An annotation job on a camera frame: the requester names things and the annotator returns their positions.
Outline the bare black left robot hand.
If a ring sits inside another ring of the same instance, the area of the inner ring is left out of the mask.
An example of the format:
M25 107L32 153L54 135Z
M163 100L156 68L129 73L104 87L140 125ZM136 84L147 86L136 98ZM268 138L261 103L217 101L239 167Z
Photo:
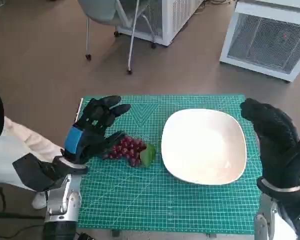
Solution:
M117 131L106 136L116 118L131 109L130 104L121 104L122 98L110 95L92 98L83 109L81 117L72 125L65 138L62 155L73 164L84 165L93 157L100 156L119 143L126 134Z

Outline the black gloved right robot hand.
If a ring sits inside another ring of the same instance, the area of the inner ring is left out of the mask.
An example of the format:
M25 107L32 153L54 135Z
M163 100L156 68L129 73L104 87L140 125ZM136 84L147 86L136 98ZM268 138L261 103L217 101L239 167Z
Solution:
M300 138L292 119L279 108L252 98L240 108L259 140L262 177L280 189L299 186Z

